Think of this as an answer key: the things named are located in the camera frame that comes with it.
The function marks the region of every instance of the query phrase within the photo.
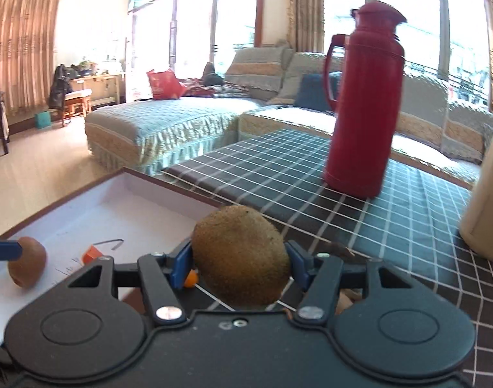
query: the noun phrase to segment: wooden chair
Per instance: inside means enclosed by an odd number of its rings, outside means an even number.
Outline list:
[[[87,111],[92,112],[92,102],[90,100],[91,94],[91,89],[83,89],[65,95],[64,109],[61,111],[61,126],[65,126],[65,119],[69,119],[69,122],[71,121],[71,117],[74,114],[77,105],[81,105],[84,118],[87,116]]]

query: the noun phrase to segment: white tray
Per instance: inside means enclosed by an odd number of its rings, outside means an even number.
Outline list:
[[[9,318],[82,267],[83,253],[95,243],[115,262],[169,253],[191,235],[196,221],[219,203],[130,169],[105,177],[54,203],[9,230],[3,239],[31,236],[47,250],[47,266],[32,289],[16,286],[0,262],[0,344]],[[119,289],[122,298],[131,289]]]

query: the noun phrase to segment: red thermos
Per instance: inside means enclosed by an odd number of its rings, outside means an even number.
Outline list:
[[[404,49],[395,35],[406,18],[394,7],[372,1],[353,10],[356,29],[335,35],[323,72],[326,95],[336,111],[324,179],[354,197],[381,191],[401,107]],[[335,46],[345,47],[340,97],[332,97],[329,66]]]

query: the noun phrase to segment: thermos handle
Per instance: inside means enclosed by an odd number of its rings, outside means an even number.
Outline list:
[[[331,106],[333,112],[336,111],[336,104],[338,101],[333,96],[333,91],[331,89],[331,82],[329,81],[329,68],[331,67],[331,57],[333,56],[333,50],[335,46],[342,46],[345,48],[345,38],[347,35],[342,35],[341,33],[334,35],[331,39],[331,45],[327,51],[326,61],[323,66],[323,88],[326,90],[326,98]]]

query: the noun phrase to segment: brown kiwi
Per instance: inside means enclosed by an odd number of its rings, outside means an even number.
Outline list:
[[[270,305],[288,282],[283,238],[252,208],[229,206],[211,213],[196,224],[191,244],[202,279],[230,305]]]
[[[16,261],[8,261],[8,273],[17,286],[28,289],[40,280],[46,268],[47,252],[31,237],[23,236],[17,242],[22,247],[22,256]]]

